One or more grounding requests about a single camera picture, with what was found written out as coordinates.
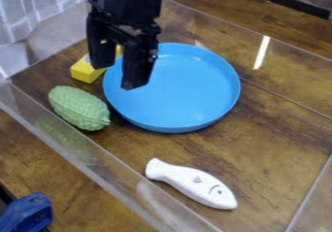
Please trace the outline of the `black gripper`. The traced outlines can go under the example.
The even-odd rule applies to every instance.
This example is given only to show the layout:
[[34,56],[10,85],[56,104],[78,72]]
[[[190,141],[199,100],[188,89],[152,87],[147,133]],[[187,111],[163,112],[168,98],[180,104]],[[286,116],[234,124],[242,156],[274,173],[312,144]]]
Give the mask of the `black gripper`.
[[92,67],[111,67],[123,45],[122,84],[130,90],[150,82],[158,60],[156,24],[163,0],[88,0],[87,43]]

